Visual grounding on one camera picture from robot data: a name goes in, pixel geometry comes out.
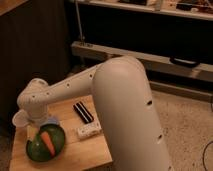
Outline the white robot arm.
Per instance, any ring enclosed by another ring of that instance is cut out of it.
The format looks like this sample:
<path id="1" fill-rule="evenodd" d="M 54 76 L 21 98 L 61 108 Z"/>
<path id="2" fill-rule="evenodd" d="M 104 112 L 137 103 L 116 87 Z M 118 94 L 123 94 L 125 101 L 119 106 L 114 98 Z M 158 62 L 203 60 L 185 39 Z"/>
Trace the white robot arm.
<path id="1" fill-rule="evenodd" d="M 88 94 L 116 171 L 174 171 L 145 68 L 134 57 L 109 59 L 53 85 L 35 78 L 17 103 L 42 123 L 48 104 Z"/>

